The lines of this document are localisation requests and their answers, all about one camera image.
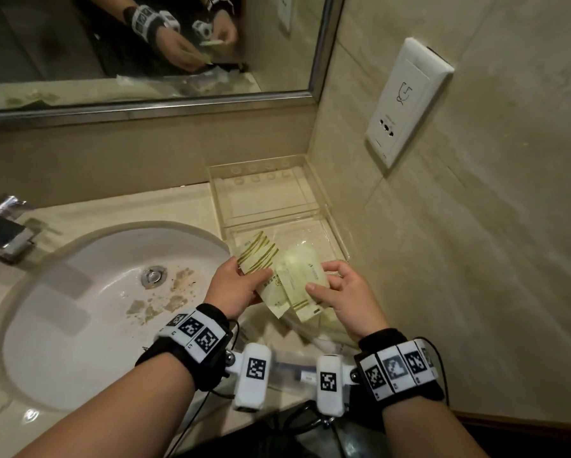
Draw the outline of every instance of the outlet cover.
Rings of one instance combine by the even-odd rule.
[[[277,17],[286,32],[292,28],[292,5],[294,0],[277,0]]]
[[[444,79],[454,69],[440,56],[407,38],[385,85],[366,137],[391,167],[421,121]]]

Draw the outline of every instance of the person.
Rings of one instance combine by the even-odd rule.
[[[362,276],[344,261],[324,262],[323,268],[338,272],[328,275],[330,288],[309,283],[307,292],[335,309],[354,341],[389,328]],[[270,269],[263,269],[241,276],[233,257],[215,272],[205,303],[236,319],[257,297],[257,286],[272,274]],[[195,390],[191,371],[171,353],[161,353],[138,364],[16,457],[162,457]],[[383,408],[382,416],[396,458],[487,456],[441,402],[416,396]]]
[[[207,21],[213,28],[210,39],[220,40],[222,51],[231,49],[238,41],[232,19],[235,5],[230,0],[73,1],[91,30],[91,41],[107,75],[164,76],[177,71],[198,72],[205,67],[204,56],[189,39],[194,35],[191,26],[198,12],[207,13]],[[164,16],[154,19],[147,13],[165,13],[175,22],[167,22]],[[138,29],[133,20],[139,20]],[[161,64],[165,61],[170,68]]]

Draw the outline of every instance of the forearm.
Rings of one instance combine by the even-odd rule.
[[[124,9],[131,6],[136,8],[138,6],[135,0],[91,0],[91,2],[122,23],[124,23],[124,17],[122,15]]]
[[[383,423],[396,458],[487,458],[442,403],[423,397],[403,400],[383,410]]]
[[[160,354],[66,416],[16,458],[161,457],[193,395],[188,370],[173,355]]]

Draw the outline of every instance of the sink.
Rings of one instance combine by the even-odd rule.
[[[132,369],[174,314],[202,302],[229,255],[220,239],[174,222],[119,225],[61,248],[4,302],[7,380],[39,407],[81,406]]]

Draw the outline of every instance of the chrome faucet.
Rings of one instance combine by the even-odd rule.
[[[0,260],[14,263],[34,245],[35,232],[15,220],[24,212],[32,210],[26,201],[16,196],[0,197]]]

